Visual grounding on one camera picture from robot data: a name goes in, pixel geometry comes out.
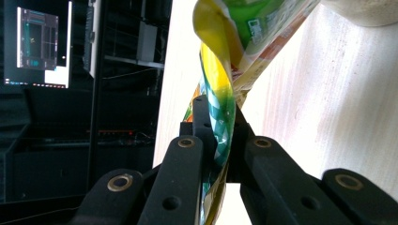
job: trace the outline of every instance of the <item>screw hole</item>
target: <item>screw hole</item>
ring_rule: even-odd
[[[254,144],[261,148],[268,148],[272,146],[271,142],[266,139],[257,139],[254,141]]]
[[[132,184],[132,176],[129,174],[121,174],[115,176],[108,182],[108,189],[113,192],[123,191]]]
[[[318,200],[313,197],[303,197],[301,198],[301,204],[311,210],[318,210],[320,208],[320,204]]]
[[[181,139],[178,141],[180,147],[193,147],[195,142],[192,139]]]
[[[169,197],[163,200],[163,208],[166,210],[175,210],[181,205],[181,201],[177,197]]]
[[[363,184],[359,179],[347,174],[337,174],[335,179],[340,186],[347,189],[361,190],[363,188]]]

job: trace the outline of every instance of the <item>plastic bag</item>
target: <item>plastic bag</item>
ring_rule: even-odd
[[[217,141],[213,171],[203,181],[201,223],[220,212],[236,106],[255,80],[299,29],[319,0],[199,0],[193,27],[202,40],[203,79],[193,98],[206,94]],[[191,121],[191,104],[184,117]]]

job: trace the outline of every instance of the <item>computer monitor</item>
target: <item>computer monitor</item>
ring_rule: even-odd
[[[100,13],[103,10],[102,0],[88,1],[87,15],[85,22],[84,37],[84,69],[95,78],[97,63],[99,61],[99,32],[100,32]]]
[[[4,1],[4,84],[68,88],[71,0]]]

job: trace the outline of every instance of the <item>metal screw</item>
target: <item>metal screw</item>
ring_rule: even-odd
[[[336,179],[337,184],[344,188],[352,190],[361,190],[363,188],[362,182],[353,176],[347,174],[337,174],[334,178]]]
[[[195,141],[189,138],[181,139],[178,141],[178,145],[180,147],[193,147],[195,145]]]
[[[124,173],[115,176],[108,182],[108,189],[113,192],[119,192],[126,190],[132,184],[132,176],[130,174]]]
[[[262,138],[259,138],[259,139],[254,140],[254,144],[255,144],[257,147],[262,147],[262,148],[268,148],[268,147],[271,147],[271,146],[272,146],[272,144],[271,144],[271,142],[270,142],[269,140],[267,140],[267,139],[262,139]]]

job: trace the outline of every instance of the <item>monitor screen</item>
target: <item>monitor screen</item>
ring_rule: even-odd
[[[68,88],[70,0],[5,0],[4,84]]]

